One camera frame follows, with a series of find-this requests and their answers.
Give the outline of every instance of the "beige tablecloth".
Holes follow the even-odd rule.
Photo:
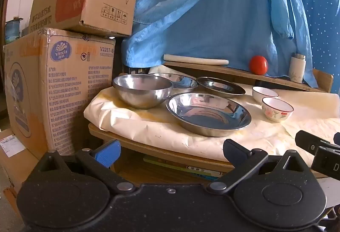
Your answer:
[[[151,72],[175,73],[165,66]],[[206,137],[187,131],[167,111],[165,104],[149,110],[129,107],[118,98],[113,87],[102,90],[87,106],[84,116],[102,130],[143,144],[221,161],[226,161],[223,142],[230,138],[249,150],[261,148],[270,155],[283,155],[287,149],[295,149],[310,166],[313,156],[295,145],[295,134],[305,130],[333,142],[334,134],[340,132],[337,94],[276,90],[282,100],[294,107],[294,113],[288,120],[275,123],[264,116],[261,106],[252,98],[252,86],[240,85],[246,94],[232,100],[249,110],[252,122],[225,137]]]

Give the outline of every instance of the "stainless steel bowl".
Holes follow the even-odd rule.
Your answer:
[[[137,109],[161,104],[171,95],[173,88],[168,79],[147,74],[118,76],[112,84],[120,98]]]
[[[242,87],[225,80],[199,77],[197,78],[197,82],[203,86],[207,92],[220,97],[232,98],[245,94],[245,90]]]
[[[166,106],[182,127],[205,136],[227,136],[252,120],[249,111],[238,103],[205,93],[177,94],[167,100]]]
[[[172,81],[173,90],[171,91],[171,95],[193,92],[199,86],[194,79],[179,74],[154,73],[152,75],[163,77]]]

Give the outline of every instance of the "floor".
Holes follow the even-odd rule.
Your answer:
[[[10,120],[6,110],[6,99],[4,94],[0,93],[0,129],[8,128],[10,128]],[[19,232],[23,228],[23,223],[3,195],[3,190],[9,185],[8,178],[0,167],[0,231]]]

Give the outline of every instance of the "metal pivot bolt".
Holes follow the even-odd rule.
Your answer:
[[[167,192],[169,194],[175,194],[176,193],[176,189],[174,189],[174,188],[167,188]]]
[[[130,182],[120,182],[117,184],[117,189],[120,191],[131,191],[134,185]]]
[[[220,181],[215,181],[209,184],[210,189],[213,191],[223,191],[227,188],[227,185]]]

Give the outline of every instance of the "white ceramic bowl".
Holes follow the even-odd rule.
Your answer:
[[[269,120],[282,122],[292,115],[294,108],[280,99],[265,97],[262,99],[262,111]]]
[[[253,87],[252,95],[255,101],[258,102],[259,104],[262,103],[262,99],[265,97],[278,98],[278,94],[275,91],[259,86]]]

